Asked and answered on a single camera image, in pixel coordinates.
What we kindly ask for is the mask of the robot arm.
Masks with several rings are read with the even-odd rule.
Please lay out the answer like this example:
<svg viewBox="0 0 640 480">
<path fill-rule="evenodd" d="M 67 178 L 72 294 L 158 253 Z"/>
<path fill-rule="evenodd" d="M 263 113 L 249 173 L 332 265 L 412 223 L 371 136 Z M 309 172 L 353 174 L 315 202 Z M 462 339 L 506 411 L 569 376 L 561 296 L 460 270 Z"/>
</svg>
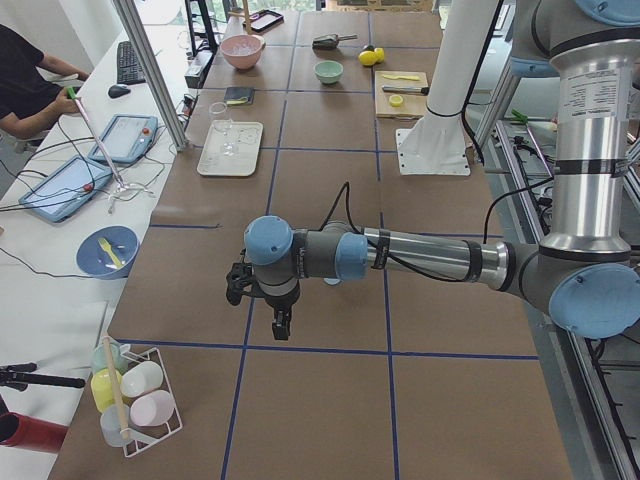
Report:
<svg viewBox="0 0 640 480">
<path fill-rule="evenodd" d="M 481 219 L 466 189 L 465 109 L 501 5 L 451 5 L 423 117 L 397 134 L 399 169 L 424 176 L 427 190 L 408 201 L 424 218 L 367 228 L 326 218 L 313 230 L 276 216 L 253 220 L 226 297 L 261 298 L 272 332 L 290 334 L 304 278 L 341 281 L 368 269 L 398 269 L 446 282 L 479 282 L 523 299 L 573 334 L 603 339 L 639 318 L 639 275 L 621 237 L 628 100 L 639 57 L 635 1 L 520 1 L 511 50 L 519 76 L 557 75 L 556 158 L 550 231 L 536 244 L 474 241 Z"/>
</svg>

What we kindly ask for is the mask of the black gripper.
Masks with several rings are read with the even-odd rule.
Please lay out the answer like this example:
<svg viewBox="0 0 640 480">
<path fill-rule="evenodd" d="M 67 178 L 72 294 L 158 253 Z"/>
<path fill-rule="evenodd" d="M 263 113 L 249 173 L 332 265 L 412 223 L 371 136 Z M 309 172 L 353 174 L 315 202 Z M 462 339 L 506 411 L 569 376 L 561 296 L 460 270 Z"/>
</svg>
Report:
<svg viewBox="0 0 640 480">
<path fill-rule="evenodd" d="M 243 296 L 261 298 L 274 309 L 272 321 L 273 337 L 277 341 L 287 341 L 291 334 L 292 306 L 300 297 L 299 282 L 295 279 L 292 287 L 286 287 L 282 294 L 271 294 L 262 287 L 248 262 L 235 262 L 226 275 L 226 299 L 232 306 L 238 306 Z"/>
</svg>

